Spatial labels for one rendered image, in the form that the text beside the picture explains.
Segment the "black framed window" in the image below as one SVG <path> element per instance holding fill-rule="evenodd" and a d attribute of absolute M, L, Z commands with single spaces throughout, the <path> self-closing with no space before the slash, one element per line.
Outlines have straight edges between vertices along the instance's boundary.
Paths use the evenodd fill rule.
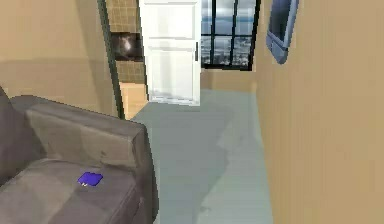
<path fill-rule="evenodd" d="M 201 64 L 251 71 L 261 0 L 202 0 Z"/>

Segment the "white room door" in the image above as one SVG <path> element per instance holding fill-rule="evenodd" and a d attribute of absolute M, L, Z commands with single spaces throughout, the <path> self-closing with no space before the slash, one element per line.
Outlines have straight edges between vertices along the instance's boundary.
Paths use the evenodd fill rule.
<path fill-rule="evenodd" d="M 149 100 L 198 106 L 201 0 L 139 0 L 139 7 Z"/>

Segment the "small blue flat object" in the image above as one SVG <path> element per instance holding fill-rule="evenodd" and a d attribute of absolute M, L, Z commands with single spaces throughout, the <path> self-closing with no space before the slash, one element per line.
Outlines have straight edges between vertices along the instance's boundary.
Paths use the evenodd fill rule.
<path fill-rule="evenodd" d="M 84 172 L 77 180 L 82 186 L 97 186 L 103 179 L 103 175 L 99 173 Z"/>

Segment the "grey sofa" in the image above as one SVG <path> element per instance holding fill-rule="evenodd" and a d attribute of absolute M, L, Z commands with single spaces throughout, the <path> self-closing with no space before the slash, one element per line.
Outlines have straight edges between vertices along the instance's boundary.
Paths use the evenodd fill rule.
<path fill-rule="evenodd" d="M 0 224 L 153 224 L 158 207 L 144 125 L 0 88 Z"/>

